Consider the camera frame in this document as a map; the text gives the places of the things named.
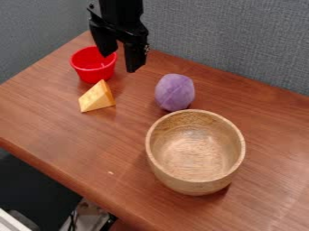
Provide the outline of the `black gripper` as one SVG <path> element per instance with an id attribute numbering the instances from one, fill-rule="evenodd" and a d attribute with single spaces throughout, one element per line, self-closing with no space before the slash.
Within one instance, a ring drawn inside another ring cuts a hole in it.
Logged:
<path id="1" fill-rule="evenodd" d="M 149 30 L 142 24 L 142 0 L 91 0 L 90 29 L 102 55 L 107 57 L 118 50 L 118 41 L 124 42 L 124 59 L 128 73 L 146 64 L 150 45 Z"/>

